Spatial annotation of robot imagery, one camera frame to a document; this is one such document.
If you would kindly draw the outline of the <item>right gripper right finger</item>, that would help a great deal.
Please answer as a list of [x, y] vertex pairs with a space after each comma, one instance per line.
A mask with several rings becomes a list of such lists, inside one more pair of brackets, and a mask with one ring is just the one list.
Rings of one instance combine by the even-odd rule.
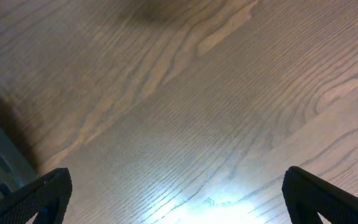
[[283, 198], [292, 223], [357, 223], [358, 198], [323, 179], [291, 166], [282, 185]]

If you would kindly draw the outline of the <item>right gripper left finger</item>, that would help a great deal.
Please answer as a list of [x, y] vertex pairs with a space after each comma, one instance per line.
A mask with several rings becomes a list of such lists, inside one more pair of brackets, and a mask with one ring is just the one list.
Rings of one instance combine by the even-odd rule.
[[67, 168], [57, 168], [0, 199], [0, 223], [61, 224], [73, 190]]

